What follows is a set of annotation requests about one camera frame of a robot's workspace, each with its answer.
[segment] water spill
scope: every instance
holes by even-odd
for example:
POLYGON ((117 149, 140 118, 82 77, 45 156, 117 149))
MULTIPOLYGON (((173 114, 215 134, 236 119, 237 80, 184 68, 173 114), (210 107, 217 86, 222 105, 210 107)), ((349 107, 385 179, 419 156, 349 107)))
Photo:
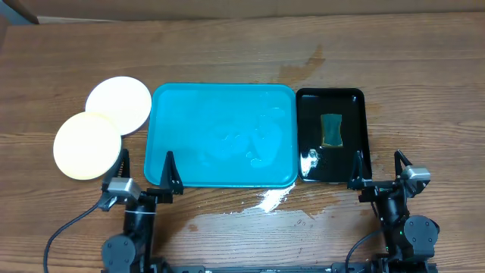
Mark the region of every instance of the water spill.
MULTIPOLYGON (((313 218, 302 210, 267 213, 257 206, 232 214, 198 215, 155 254, 175 265, 199 263, 208 267, 273 265, 281 261, 285 265, 308 265, 310 261, 330 264, 343 261, 356 240, 379 225, 373 215, 362 217, 358 209, 348 206, 328 206, 327 210, 331 213, 313 218), (303 225, 307 221, 314 224, 303 225)), ((375 252, 375 244, 365 244, 360 250, 370 249, 375 252)))
POLYGON ((251 167, 253 167, 253 168, 263 168, 264 166, 265 166, 265 164, 259 158, 254 158, 254 159, 251 160, 251 167))
POLYGON ((307 157, 300 153, 300 165, 302 166, 302 176, 306 177, 312 168, 317 167, 320 156, 315 149, 310 149, 307 157))
POLYGON ((323 46, 318 45, 313 54, 303 66, 283 65, 280 67, 280 73, 272 83, 282 83, 292 86, 303 80, 308 79, 319 67, 325 62, 323 46))
POLYGON ((272 118, 283 118, 285 116, 285 111, 279 107, 273 107, 268 110, 268 115, 272 118))
POLYGON ((355 192, 346 190, 346 185, 331 186, 321 183, 302 183, 297 181, 298 186, 292 190, 288 201, 282 203, 278 209, 294 210, 301 209, 310 218, 322 213, 329 206, 334 206, 348 198, 357 199, 355 192))
POLYGON ((282 202, 283 198, 295 187, 295 183, 285 189, 268 190, 263 193, 263 200, 254 208, 263 209, 265 212, 272 212, 282 202))

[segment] wet surface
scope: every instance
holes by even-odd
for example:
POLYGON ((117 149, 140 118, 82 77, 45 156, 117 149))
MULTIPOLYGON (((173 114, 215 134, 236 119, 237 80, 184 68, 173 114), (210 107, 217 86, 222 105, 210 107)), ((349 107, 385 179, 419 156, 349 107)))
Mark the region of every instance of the wet surface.
POLYGON ((272 83, 292 86, 308 79, 325 62, 324 47, 318 45, 311 57, 303 65, 284 64, 280 67, 278 78, 272 83))
POLYGON ((280 256, 284 265, 329 262, 351 247, 338 239, 355 237, 349 229, 377 228, 367 206, 349 201, 356 193, 343 190, 301 182, 277 190, 189 189, 160 207, 155 251, 174 264, 261 265, 264 256, 280 256))

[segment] wooden table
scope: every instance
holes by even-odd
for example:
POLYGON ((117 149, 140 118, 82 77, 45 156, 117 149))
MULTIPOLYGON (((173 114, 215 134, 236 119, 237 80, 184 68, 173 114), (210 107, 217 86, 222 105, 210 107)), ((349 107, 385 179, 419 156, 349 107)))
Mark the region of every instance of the wooden table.
MULTIPOLYGON (((358 87, 375 180, 393 152, 426 165, 413 215, 441 226, 443 272, 485 271, 485 14, 401 14, 9 27, 0 57, 0 271, 40 272, 47 239, 99 198, 99 181, 65 177, 57 129, 91 89, 127 75, 166 82, 358 87)), ((126 139, 143 176, 147 126, 126 139)), ((326 265, 377 228, 345 185, 288 190, 187 189, 160 206, 156 253, 172 265, 326 265), (261 207, 268 206, 266 212, 261 207)), ((52 272, 97 272, 124 208, 94 212, 52 245, 52 272)), ((352 261, 384 251, 366 243, 352 261)))

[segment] blue tray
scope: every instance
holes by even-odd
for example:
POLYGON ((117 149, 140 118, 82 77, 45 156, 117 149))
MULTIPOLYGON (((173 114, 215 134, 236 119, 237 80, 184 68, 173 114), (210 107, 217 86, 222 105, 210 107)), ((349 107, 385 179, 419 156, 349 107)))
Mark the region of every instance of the blue tray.
POLYGON ((287 187, 298 174, 296 97, 279 84, 166 83, 153 95, 145 176, 173 151, 187 187, 287 187))

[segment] black cable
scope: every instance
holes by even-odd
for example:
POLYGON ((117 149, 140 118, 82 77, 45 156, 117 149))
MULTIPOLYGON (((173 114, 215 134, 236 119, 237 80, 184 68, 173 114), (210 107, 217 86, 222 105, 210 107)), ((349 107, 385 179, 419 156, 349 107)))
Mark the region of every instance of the black cable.
POLYGON ((349 261, 350 261, 350 256, 352 255, 352 253, 354 253, 354 251, 358 248, 358 246, 360 246, 362 243, 364 243, 366 240, 369 240, 371 239, 372 237, 378 235, 379 233, 383 232, 384 230, 386 230, 389 226, 386 226, 386 227, 382 227, 380 230, 377 230, 377 231, 374 231, 373 233, 367 235, 366 237, 363 237, 362 239, 360 239, 357 243, 355 243, 355 245, 350 249, 349 251, 349 254, 347 254, 347 257, 346 257, 346 273, 349 273, 349 261))
POLYGON ((88 209, 82 215, 77 216, 76 218, 74 218, 71 221, 69 221, 67 224, 63 225, 56 232, 54 232, 54 234, 48 239, 47 245, 45 246, 45 249, 44 249, 44 262, 43 262, 43 265, 44 265, 44 273, 49 273, 49 270, 47 269, 47 258, 49 256, 49 248, 51 248, 52 241, 54 241, 54 239, 62 231, 64 231, 66 228, 70 227, 72 224, 74 224, 77 221, 81 220, 82 218, 86 217, 89 213, 94 212, 98 208, 99 201, 96 202, 96 204, 91 209, 88 209))

